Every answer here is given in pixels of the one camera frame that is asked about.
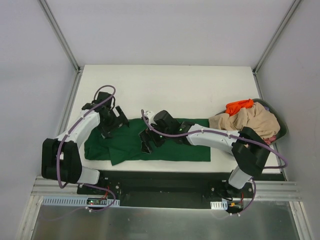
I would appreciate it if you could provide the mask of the green t shirt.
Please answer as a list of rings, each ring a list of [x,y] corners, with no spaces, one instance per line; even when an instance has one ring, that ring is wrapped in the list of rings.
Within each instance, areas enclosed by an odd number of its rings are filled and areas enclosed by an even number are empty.
[[[129,120],[129,127],[122,126],[103,138],[98,129],[91,131],[84,143],[84,157],[89,161],[110,161],[113,166],[125,161],[210,162],[211,149],[206,146],[187,146],[167,140],[161,147],[153,147],[148,154],[141,150],[139,133],[146,129],[140,118]]]

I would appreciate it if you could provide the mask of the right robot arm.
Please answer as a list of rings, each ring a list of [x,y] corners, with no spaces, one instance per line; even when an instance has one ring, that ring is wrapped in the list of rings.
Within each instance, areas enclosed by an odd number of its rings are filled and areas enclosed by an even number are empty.
[[[166,141],[179,145],[201,146],[219,149],[232,155],[236,161],[235,169],[226,181],[223,193],[237,197],[245,184],[259,176],[270,155],[269,146],[251,128],[242,130],[218,130],[195,122],[179,122],[166,110],[158,113],[142,111],[141,118],[147,128],[140,134],[141,150],[152,153],[153,147],[161,147]]]

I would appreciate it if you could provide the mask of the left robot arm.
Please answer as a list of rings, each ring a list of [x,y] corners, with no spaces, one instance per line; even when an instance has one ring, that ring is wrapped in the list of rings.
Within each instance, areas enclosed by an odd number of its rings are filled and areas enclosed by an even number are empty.
[[[110,139],[112,132],[129,126],[121,107],[115,104],[113,94],[100,91],[92,102],[81,108],[78,120],[70,129],[55,138],[44,140],[41,159],[43,178],[56,180],[59,184],[88,184],[89,190],[96,195],[105,191],[106,183],[100,179],[100,172],[82,165],[79,148],[92,130],[97,130],[103,139]]]

